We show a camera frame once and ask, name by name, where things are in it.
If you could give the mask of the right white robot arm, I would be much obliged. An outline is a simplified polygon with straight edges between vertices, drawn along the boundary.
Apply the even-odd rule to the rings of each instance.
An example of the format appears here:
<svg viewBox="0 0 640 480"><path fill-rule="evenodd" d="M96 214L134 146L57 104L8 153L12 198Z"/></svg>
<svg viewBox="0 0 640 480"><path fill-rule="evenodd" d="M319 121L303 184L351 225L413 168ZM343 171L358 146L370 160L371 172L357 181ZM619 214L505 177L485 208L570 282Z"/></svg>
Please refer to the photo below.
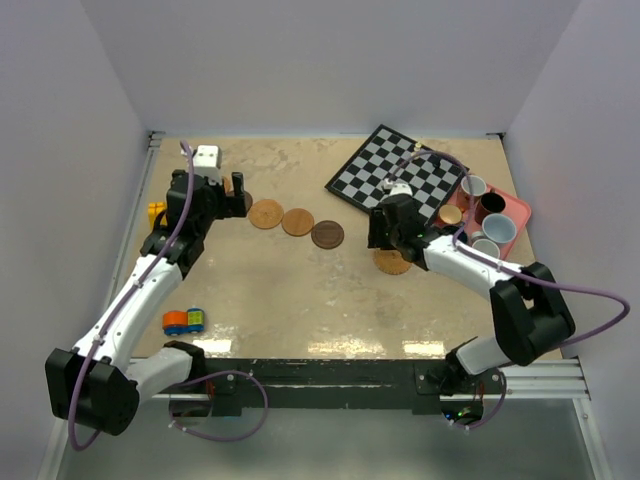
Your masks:
<svg viewBox="0 0 640 480"><path fill-rule="evenodd" d="M575 333L575 322L553 276L539 262L527 267L498 263L438 227L418 219L408 194L384 199L369 213L368 246L395 250L402 259L465 286L491 307L493 335L473 338L444 360L439 389L469 392L481 375L506 364L527 366Z"/></svg>

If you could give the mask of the light wooden coaster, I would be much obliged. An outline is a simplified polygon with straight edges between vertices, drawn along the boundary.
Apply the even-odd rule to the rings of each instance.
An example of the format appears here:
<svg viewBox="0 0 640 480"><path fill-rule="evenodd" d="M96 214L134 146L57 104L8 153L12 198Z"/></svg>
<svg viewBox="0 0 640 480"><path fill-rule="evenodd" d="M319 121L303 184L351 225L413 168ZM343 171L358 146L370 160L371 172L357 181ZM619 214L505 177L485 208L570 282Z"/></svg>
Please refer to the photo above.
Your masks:
<svg viewBox="0 0 640 480"><path fill-rule="evenodd" d="M284 213L281 226L285 233L294 237L309 234L314 228L315 219L306 209L293 208Z"/></svg>

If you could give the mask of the small woven rattan coaster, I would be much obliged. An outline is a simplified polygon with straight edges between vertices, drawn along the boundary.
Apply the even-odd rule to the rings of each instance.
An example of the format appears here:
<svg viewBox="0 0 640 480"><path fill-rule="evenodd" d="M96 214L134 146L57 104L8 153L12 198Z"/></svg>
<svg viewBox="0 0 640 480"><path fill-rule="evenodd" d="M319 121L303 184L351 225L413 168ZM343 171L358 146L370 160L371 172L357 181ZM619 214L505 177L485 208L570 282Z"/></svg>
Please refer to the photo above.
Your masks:
<svg viewBox="0 0 640 480"><path fill-rule="evenodd" d="M248 212L250 223L254 227L263 230L278 226L283 216L283 207L273 199L263 199L255 202Z"/></svg>

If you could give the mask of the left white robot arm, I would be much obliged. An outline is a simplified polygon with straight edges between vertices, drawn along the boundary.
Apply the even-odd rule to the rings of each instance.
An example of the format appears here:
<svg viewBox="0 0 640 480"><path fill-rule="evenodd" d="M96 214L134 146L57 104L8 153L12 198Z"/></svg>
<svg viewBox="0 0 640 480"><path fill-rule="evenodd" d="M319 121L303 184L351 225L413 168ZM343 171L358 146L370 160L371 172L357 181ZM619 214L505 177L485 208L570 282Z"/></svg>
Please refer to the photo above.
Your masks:
<svg viewBox="0 0 640 480"><path fill-rule="evenodd" d="M172 341L139 365L130 359L164 299L203 253L212 223L246 216L244 178L234 172L231 181L227 193L207 176L173 171L166 208L120 293L83 338L69 350L54 349L45 362L55 417L116 436L140 405L166 388L176 384L196 392L205 385L207 368L198 347Z"/></svg>

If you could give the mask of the dark walnut coaster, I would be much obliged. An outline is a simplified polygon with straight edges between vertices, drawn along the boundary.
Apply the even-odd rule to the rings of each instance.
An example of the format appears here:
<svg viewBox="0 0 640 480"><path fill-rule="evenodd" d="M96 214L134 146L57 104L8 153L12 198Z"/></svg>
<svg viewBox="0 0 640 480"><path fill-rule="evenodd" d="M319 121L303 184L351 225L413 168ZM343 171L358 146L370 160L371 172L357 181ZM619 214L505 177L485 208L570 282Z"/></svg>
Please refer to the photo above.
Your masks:
<svg viewBox="0 0 640 480"><path fill-rule="evenodd" d="M232 181L229 178L229 194L225 197L225 206L226 206L227 211L229 212L229 215L231 217L233 217L233 215L232 215L232 211L231 211L231 208L230 208L229 200L231 199L232 195L233 195L233 186L232 186ZM248 214L250 208L253 205L253 198L252 198L251 194L248 193L246 190L245 190L245 195L246 195L246 205L247 205L247 214Z"/></svg>
<svg viewBox="0 0 640 480"><path fill-rule="evenodd" d="M344 241L343 227L333 220L318 222L311 231L312 242L322 249L334 249Z"/></svg>

